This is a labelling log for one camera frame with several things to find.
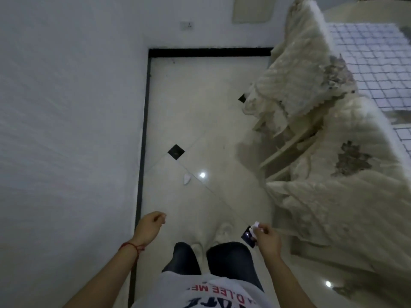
person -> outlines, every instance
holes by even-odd
[[[166,214],[141,218],[134,236],[64,308],[111,308],[138,255],[166,222]],[[257,245],[273,281],[281,308],[315,308],[291,270],[281,259],[281,238],[267,224],[254,228]],[[209,274],[201,274],[192,248],[179,242],[173,258],[146,297],[133,308],[266,308],[274,307],[257,277],[249,249],[239,242],[214,244],[207,251]]]

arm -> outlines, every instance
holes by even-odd
[[[316,308],[281,259],[280,235],[269,225],[262,223],[254,228],[254,233],[281,308]]]
[[[166,214],[162,212],[145,215],[129,242],[136,246],[147,246],[157,237],[165,222]],[[137,256],[137,250],[132,245],[122,247],[64,308],[111,308]]]

red string bracelet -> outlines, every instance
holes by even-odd
[[[137,251],[137,258],[136,258],[136,261],[135,261],[135,263],[134,264],[136,264],[137,263],[137,260],[138,260],[138,257],[140,256],[140,252],[142,252],[142,251],[144,251],[145,249],[146,249],[146,246],[144,246],[144,245],[135,245],[135,244],[133,244],[133,243],[131,243],[131,242],[124,242],[121,246],[120,246],[120,248],[118,249],[118,250],[120,250],[122,247],[124,247],[124,246],[126,246],[126,245],[132,245],[132,246],[134,246],[134,248],[136,249],[136,251]]]

small white object on floor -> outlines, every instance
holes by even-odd
[[[187,185],[191,180],[190,174],[184,174],[184,186]]]
[[[258,228],[259,225],[260,225],[260,223],[259,223],[258,221],[256,221],[256,222],[254,223],[254,225],[250,227],[250,233],[251,233],[251,235],[253,236],[254,239],[257,239],[257,237],[256,237],[256,235],[255,235],[255,233],[254,233],[253,228],[254,228],[254,227],[257,227],[257,228]]]

electrical outlet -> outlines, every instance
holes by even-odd
[[[180,29],[182,31],[192,30],[194,27],[193,22],[180,22]]]

